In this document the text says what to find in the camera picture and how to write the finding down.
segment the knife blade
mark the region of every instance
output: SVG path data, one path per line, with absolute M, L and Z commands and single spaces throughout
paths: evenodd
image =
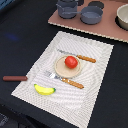
M 86 56 L 76 55 L 76 54 L 73 54 L 73 53 L 70 53 L 70 52 L 65 52 L 65 51 L 60 50 L 60 49 L 57 49 L 57 51 L 59 51 L 59 52 L 61 52 L 61 53 L 64 53 L 64 54 L 74 55 L 74 56 L 78 57 L 79 59 L 86 60 L 86 61 L 89 61 L 89 62 L 92 62 L 92 63 L 95 63 L 95 62 L 96 62 L 95 59 L 89 58 L 89 57 L 86 57 Z

